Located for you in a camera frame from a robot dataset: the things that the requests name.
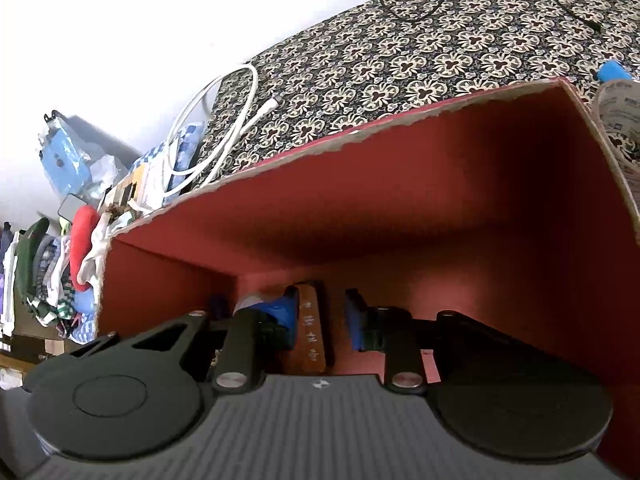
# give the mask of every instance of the flower pattern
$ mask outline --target flower pattern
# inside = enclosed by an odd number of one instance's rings
[[[434,1],[385,0],[401,16],[428,12]],[[281,41],[250,60],[259,76],[250,116],[272,96],[282,104],[236,144],[220,175],[367,121],[521,81],[565,76],[588,103],[609,59],[640,75],[640,0],[560,1],[602,32],[553,0],[446,0],[415,23],[372,0]],[[238,117],[250,81],[248,71],[222,81],[199,162]],[[640,144],[611,142],[640,167]]]

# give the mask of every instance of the red box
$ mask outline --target red box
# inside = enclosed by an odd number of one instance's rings
[[[594,372],[614,398],[602,456],[640,475],[638,211],[562,80],[390,116],[182,197],[111,241],[98,323],[124,335],[215,292],[323,280],[334,373],[344,289],[433,319],[453,309]],[[430,380],[436,370],[429,367]]]

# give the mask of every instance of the white cable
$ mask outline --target white cable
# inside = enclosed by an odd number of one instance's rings
[[[175,161],[170,160],[170,146],[174,141],[175,134],[178,129],[182,125],[182,123],[186,120],[191,111],[198,105],[198,103],[203,99],[203,97],[207,94],[207,92],[217,83],[219,83],[223,78],[232,74],[233,72],[237,72],[239,70],[250,70],[252,73],[252,83],[251,88],[249,90],[249,95],[244,102],[244,106],[238,115],[238,118],[234,121],[234,124],[231,126],[229,131],[225,134],[223,139],[218,143],[215,149],[209,153],[209,156],[203,160],[200,164],[193,168],[189,168],[185,171],[175,171]],[[162,172],[164,174],[165,171],[168,171],[172,175],[177,176],[185,176],[189,175],[183,182],[181,182],[178,186],[174,187],[169,191],[165,191],[164,189],[161,191],[163,197],[171,196],[183,190],[187,187],[200,173],[204,171],[204,169],[209,166],[216,158],[218,161],[213,167],[213,170],[207,175],[204,184],[208,184],[211,182],[218,174],[220,167],[224,163],[226,156],[229,154],[233,146],[239,139],[252,127],[257,121],[259,121],[266,114],[273,112],[279,105],[279,102],[271,98],[265,104],[263,104],[260,109],[256,112],[256,114],[249,120],[247,124],[244,124],[246,120],[247,114],[249,113],[249,108],[251,108],[252,103],[254,102],[255,93],[258,89],[258,72],[253,65],[244,64],[233,67],[231,70],[228,70],[225,73],[217,76],[214,80],[205,85],[188,103],[187,105],[180,111],[180,113],[176,116],[174,123],[169,129],[169,134],[164,142],[164,153],[163,153],[163,161],[162,161]]]

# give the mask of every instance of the white cloth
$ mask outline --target white cloth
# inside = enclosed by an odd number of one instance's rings
[[[53,267],[47,286],[47,303],[57,305],[62,297],[62,273],[69,264],[69,250],[71,248],[71,236],[60,237],[60,256]]]
[[[94,298],[100,298],[100,278],[104,271],[109,238],[109,220],[111,213],[102,213],[98,224],[91,233],[91,250],[82,260],[76,281],[83,285],[89,283],[94,288]]]
[[[17,267],[18,256],[15,254],[16,247],[20,241],[20,233],[14,235],[14,240],[9,244],[9,248],[4,254],[2,264],[4,265],[4,296],[2,297],[2,332],[5,336],[11,337],[15,328],[14,315],[14,282],[15,267]]]

